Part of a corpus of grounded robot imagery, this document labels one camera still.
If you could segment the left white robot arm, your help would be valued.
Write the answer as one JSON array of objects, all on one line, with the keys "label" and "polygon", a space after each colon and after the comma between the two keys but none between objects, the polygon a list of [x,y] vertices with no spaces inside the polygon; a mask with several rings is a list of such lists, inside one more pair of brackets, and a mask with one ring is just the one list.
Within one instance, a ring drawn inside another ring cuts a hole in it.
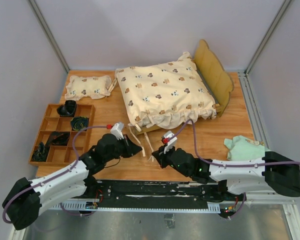
[{"label": "left white robot arm", "polygon": [[130,158],[142,151],[127,135],[117,139],[107,133],[76,161],[45,177],[18,179],[2,203],[2,219],[22,230],[46,210],[73,197],[91,198],[97,193],[94,175],[107,162]]}]

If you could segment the wooden pet bed frame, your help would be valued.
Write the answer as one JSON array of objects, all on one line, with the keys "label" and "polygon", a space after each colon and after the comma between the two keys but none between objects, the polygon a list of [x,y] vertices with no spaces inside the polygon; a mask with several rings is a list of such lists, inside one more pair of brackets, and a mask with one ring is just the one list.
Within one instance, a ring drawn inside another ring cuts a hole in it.
[{"label": "wooden pet bed frame", "polygon": [[[191,57],[205,87],[215,100],[216,117],[222,116],[234,89],[232,78],[205,40],[199,41],[195,54]],[[142,127],[141,130],[148,131],[150,128]]]}]

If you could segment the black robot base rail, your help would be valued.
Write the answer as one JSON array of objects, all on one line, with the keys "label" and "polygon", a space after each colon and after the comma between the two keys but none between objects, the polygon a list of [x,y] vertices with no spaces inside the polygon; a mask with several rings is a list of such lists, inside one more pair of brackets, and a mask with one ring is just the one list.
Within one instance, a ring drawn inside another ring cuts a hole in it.
[{"label": "black robot base rail", "polygon": [[244,195],[221,191],[216,183],[167,181],[96,180],[84,197],[97,199],[100,206],[187,207],[238,203]]}]

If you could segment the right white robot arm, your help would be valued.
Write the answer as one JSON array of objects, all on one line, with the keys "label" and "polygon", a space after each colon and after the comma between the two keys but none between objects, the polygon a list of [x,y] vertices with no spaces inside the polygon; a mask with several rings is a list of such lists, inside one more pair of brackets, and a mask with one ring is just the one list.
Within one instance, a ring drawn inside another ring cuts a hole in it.
[{"label": "right white robot arm", "polygon": [[300,163],[274,151],[242,162],[201,159],[181,148],[166,150],[164,146],[152,156],[161,168],[170,166],[194,182],[218,182],[216,193],[222,200],[247,192],[271,190],[286,197],[300,197]]}]

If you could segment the cream animal print mattress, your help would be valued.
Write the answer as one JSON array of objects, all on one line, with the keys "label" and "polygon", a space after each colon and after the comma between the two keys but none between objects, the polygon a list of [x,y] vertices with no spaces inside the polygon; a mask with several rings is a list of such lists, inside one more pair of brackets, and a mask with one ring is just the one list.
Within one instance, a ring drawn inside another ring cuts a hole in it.
[{"label": "cream animal print mattress", "polygon": [[189,52],[176,61],[151,66],[118,68],[119,84],[129,125],[174,129],[187,120],[215,119],[216,102],[209,93]]}]

